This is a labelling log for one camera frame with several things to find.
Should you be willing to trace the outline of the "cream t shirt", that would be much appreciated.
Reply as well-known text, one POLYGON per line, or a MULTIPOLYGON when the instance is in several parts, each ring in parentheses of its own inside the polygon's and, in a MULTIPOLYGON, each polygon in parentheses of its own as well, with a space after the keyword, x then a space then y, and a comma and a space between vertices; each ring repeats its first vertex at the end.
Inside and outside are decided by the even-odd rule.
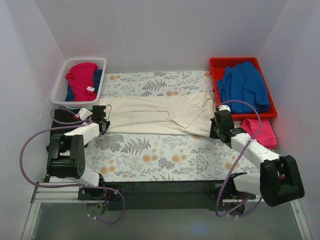
POLYGON ((110 133, 151 135, 210 135, 214 100, 200 91, 176 96, 105 97, 110 133))

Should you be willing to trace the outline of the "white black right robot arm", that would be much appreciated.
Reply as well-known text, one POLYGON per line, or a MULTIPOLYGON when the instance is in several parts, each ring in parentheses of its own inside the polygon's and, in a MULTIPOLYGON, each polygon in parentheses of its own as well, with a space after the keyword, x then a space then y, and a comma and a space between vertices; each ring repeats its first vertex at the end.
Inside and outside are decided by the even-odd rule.
POLYGON ((301 199, 305 189, 296 160, 291 155, 279 155, 254 140, 243 128, 235 127, 226 105, 216 108, 211 119, 210 137, 219 139, 245 157, 259 170, 259 175, 229 172, 217 194, 237 199, 243 193, 262 197, 270 207, 301 199))

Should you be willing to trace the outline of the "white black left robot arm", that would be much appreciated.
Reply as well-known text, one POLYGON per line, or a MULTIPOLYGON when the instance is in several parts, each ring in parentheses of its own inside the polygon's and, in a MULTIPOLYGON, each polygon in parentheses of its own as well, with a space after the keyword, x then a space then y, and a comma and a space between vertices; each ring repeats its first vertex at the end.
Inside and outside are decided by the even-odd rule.
POLYGON ((52 130, 47 146, 46 173, 50 177, 67 179, 90 187, 95 200, 106 196, 104 178, 86 167, 85 147, 95 138, 104 135, 110 126, 111 105, 94 105, 86 108, 52 110, 52 130))

